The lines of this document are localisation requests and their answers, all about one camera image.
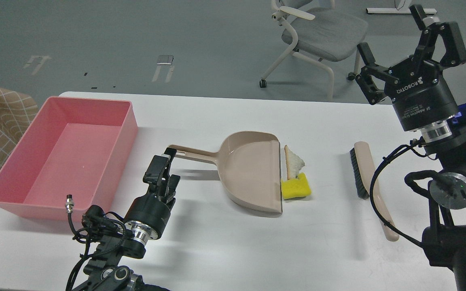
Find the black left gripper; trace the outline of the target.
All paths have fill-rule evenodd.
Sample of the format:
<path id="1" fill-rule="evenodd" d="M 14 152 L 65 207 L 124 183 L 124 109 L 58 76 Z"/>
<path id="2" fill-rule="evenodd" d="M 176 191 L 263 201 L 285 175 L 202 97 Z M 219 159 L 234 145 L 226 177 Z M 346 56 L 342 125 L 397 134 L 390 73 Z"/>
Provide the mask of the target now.
<path id="1" fill-rule="evenodd" d="M 148 193 L 135 199 L 126 214 L 126 228 L 133 233 L 133 240 L 148 241 L 161 238 L 171 210 L 176 202 L 179 175 L 170 175 L 170 166 L 176 149 L 166 148 L 162 155 L 155 155 L 146 172 L 144 183 Z M 160 201 L 154 194 L 162 194 Z"/>

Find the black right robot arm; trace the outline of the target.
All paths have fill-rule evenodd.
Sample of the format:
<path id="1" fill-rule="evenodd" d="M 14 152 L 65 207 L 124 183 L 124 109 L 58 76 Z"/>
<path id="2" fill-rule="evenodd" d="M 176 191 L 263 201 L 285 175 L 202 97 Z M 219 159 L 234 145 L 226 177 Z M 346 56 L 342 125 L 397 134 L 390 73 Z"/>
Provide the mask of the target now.
<path id="1" fill-rule="evenodd" d="M 455 103 L 443 77 L 443 70 L 466 63 L 466 48 L 456 22 L 429 17 L 420 5 L 409 11 L 422 33 L 414 54 L 384 67 L 362 42 L 357 50 L 364 66 L 355 81 L 371 105 L 389 97 L 403 130 L 422 136 L 394 149 L 378 167 L 368 144 L 355 143 L 350 154 L 357 192 L 370 200 L 388 240 L 402 236 L 419 246 L 431 266 L 453 271 L 457 289 L 466 291 L 466 103 Z M 442 165 L 440 171 L 421 170 L 404 178 L 429 203 L 430 225 L 421 241 L 394 226 L 377 186 L 387 165 L 407 151 L 417 154 L 416 148 L 424 148 L 424 157 L 434 155 Z"/>

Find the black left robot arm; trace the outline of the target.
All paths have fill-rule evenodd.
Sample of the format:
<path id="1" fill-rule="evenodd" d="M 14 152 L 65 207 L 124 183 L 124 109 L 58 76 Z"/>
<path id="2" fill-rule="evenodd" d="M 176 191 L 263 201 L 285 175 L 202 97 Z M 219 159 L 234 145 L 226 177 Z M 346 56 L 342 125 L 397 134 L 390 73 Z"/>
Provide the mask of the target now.
<path id="1" fill-rule="evenodd" d="M 163 287 L 144 282 L 141 275 L 120 263 L 122 257 L 144 258 L 146 243 L 160 239 L 176 202 L 180 176 L 171 175 L 176 149 L 168 147 L 155 155 L 143 182 L 147 192 L 137 197 L 124 217 L 92 205 L 82 215 L 82 227 L 74 228 L 74 201 L 67 195 L 65 208 L 73 239 L 85 245 L 72 269 L 67 291 L 162 291 Z"/>

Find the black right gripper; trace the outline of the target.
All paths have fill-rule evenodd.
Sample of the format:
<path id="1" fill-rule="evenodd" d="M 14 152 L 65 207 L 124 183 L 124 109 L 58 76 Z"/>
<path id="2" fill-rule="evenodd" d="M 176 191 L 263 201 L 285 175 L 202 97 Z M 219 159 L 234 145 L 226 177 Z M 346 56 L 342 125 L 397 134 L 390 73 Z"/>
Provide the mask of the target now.
<path id="1" fill-rule="evenodd" d="M 411 5 L 409 11 L 422 32 L 413 56 L 388 69 L 378 65 L 369 44 L 361 42 L 357 50 L 364 66 L 355 77 L 370 105 L 390 97 L 403 131 L 413 131 L 457 114 L 458 105 L 441 67 L 466 64 L 466 46 L 457 22 L 440 22 L 437 17 L 428 17 L 422 5 Z M 433 61 L 439 37 L 445 53 L 440 61 Z M 373 78 L 385 82 L 384 90 L 377 87 Z"/>

